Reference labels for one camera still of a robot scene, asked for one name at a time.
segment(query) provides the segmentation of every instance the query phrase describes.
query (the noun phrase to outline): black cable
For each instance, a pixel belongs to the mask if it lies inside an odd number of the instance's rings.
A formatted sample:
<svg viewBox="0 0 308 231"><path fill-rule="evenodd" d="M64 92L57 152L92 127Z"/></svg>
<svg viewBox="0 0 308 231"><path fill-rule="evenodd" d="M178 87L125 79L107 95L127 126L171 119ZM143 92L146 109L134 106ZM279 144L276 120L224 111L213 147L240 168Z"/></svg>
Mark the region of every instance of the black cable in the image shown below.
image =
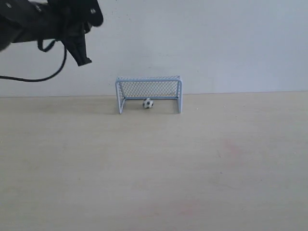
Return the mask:
<svg viewBox="0 0 308 231"><path fill-rule="evenodd" d="M66 20L65 24L64 24L64 40L66 40L66 29L67 29L67 24L68 24L68 19ZM43 40L38 40L38 48L43 51L43 52L48 52L51 50L51 48L54 46L56 40L52 41L49 46L47 46L47 48L43 48ZM66 46L63 44L64 47L64 57L63 57L63 61L62 64L60 66L60 68L53 73L51 76L45 77L45 78L39 78L39 79L27 79L27 78L17 78L17 77L10 77L10 76L0 76L0 79L5 79L5 80L14 80L14 81L20 81L20 82L28 82L28 83L37 83L37 82L44 82L47 81L49 79L54 78L55 76L57 76L64 68L66 60L67 60L67 48Z"/></svg>

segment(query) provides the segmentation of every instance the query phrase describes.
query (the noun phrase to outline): soccer ball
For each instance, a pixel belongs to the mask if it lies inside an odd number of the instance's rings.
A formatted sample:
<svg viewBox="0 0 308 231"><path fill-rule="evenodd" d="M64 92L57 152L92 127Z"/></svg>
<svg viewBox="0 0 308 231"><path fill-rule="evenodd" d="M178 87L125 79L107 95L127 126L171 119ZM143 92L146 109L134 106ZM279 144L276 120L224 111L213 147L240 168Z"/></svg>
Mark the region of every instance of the soccer ball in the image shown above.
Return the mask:
<svg viewBox="0 0 308 231"><path fill-rule="evenodd" d="M147 98L147 99L145 99L144 101L143 101L143 108L144 109L149 109L149 108L152 108L153 107L153 105L154 105L154 101L153 100L151 100L150 98Z"/></svg>

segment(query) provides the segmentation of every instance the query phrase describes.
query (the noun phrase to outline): soccer goal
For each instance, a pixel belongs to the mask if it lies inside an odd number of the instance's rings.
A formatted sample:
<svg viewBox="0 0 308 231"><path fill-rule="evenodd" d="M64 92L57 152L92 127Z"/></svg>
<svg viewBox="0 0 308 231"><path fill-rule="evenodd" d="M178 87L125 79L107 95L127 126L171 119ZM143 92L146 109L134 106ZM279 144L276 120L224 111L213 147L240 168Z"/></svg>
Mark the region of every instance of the soccer goal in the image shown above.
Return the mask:
<svg viewBox="0 0 308 231"><path fill-rule="evenodd" d="M180 76L169 77L118 77L115 82L119 113L126 100L177 100L182 112L183 82Z"/></svg>

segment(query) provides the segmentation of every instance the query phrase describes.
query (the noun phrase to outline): goal post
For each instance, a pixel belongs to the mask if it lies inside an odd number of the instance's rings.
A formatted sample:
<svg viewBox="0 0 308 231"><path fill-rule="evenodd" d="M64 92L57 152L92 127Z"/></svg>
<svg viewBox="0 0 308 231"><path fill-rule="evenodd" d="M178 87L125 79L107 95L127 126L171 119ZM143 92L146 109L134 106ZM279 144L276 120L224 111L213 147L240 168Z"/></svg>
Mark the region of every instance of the goal post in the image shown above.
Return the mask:
<svg viewBox="0 0 308 231"><path fill-rule="evenodd" d="M180 76L168 77L118 77L115 82L119 113L126 100L177 100L182 112L183 82Z"/></svg>

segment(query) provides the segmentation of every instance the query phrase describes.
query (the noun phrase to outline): white wall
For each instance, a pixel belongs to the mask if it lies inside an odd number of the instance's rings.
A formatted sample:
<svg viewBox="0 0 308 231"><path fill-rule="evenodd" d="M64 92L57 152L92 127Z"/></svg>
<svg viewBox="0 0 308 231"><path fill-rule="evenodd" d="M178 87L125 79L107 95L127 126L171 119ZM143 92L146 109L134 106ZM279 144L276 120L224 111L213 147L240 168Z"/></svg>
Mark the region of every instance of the white wall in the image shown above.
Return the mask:
<svg viewBox="0 0 308 231"><path fill-rule="evenodd" d="M182 75L185 93L308 90L306 0L101 0L93 64L44 83L0 80L0 96L112 95L120 76ZM44 77L61 63L35 43L0 53L1 74Z"/></svg>

